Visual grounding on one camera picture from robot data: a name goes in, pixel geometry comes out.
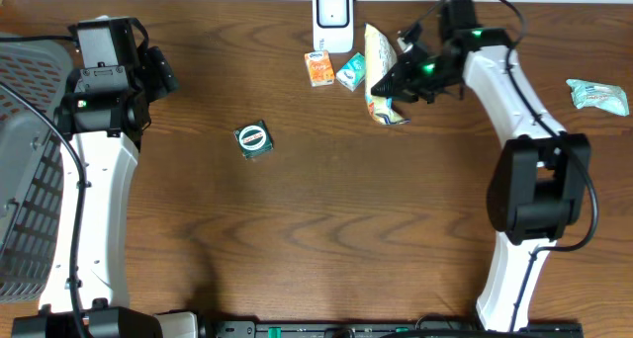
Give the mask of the yellow chips bag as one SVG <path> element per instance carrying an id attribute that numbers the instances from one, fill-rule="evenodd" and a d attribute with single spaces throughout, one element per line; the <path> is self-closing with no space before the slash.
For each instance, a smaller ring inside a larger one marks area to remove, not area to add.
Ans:
<path id="1" fill-rule="evenodd" d="M 374 96 L 375 86 L 395 65 L 396 52 L 387 37 L 371 24 L 365 25 L 365 102 L 372 119 L 383 126 L 404 125 L 408 119 L 392 109 L 392 99 Z"/>

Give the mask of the teal tissue pack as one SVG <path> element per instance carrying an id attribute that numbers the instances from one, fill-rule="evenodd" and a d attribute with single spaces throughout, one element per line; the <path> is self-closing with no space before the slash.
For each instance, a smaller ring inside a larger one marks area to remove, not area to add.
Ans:
<path id="1" fill-rule="evenodd" d="M 366 75 L 365 57 L 357 52 L 335 74 L 336 80 L 351 92 L 364 81 Z"/>

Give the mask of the orange tissue pack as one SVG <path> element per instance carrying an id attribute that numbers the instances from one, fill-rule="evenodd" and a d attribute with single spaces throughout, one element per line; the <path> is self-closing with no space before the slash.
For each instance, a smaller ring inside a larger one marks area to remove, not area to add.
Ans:
<path id="1" fill-rule="evenodd" d="M 334 82 L 334 71 L 327 50 L 308 52 L 304 55 L 304 60 L 313 87 Z"/>

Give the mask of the dark green small box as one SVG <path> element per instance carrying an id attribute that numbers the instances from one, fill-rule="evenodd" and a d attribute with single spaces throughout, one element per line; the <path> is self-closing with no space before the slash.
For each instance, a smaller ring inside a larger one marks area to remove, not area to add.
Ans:
<path id="1" fill-rule="evenodd" d="M 246 159 L 270 152 L 274 142 L 263 120 L 240 127 L 233 132 L 239 149 Z"/>

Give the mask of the light green snack packet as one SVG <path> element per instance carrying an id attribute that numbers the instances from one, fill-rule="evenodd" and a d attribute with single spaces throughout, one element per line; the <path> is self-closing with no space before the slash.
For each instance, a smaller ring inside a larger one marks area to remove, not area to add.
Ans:
<path id="1" fill-rule="evenodd" d="M 594 107 L 620 117 L 629 115 L 627 96 L 619 86 L 580 79 L 568 79 L 566 84 L 577 109 Z"/>

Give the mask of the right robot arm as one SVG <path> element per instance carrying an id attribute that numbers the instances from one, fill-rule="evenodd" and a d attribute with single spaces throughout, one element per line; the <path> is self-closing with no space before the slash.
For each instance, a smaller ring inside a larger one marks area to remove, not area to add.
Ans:
<path id="1" fill-rule="evenodd" d="M 595 234 L 590 144 L 551 116 L 523 73 L 516 52 L 527 32 L 523 16 L 511 38 L 504 28 L 480 24 L 473 0 L 439 0 L 432 9 L 442 51 L 426 48 L 422 25 L 414 22 L 399 33 L 402 52 L 370 93 L 433 103 L 457 85 L 471 89 L 484 106 L 501 153 L 487 190 L 496 243 L 476 301 L 477 333 L 520 336 L 528 331 L 529 304 L 547 256 L 577 251 Z"/>

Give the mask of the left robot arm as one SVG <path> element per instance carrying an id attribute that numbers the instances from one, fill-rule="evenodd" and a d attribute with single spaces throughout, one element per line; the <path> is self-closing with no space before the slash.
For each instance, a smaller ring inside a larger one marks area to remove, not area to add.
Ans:
<path id="1" fill-rule="evenodd" d="M 133 17 L 1 39 L 1 298 L 36 299 L 16 337 L 209 337 L 188 310 L 130 307 L 125 239 L 149 106 L 179 83 Z"/>

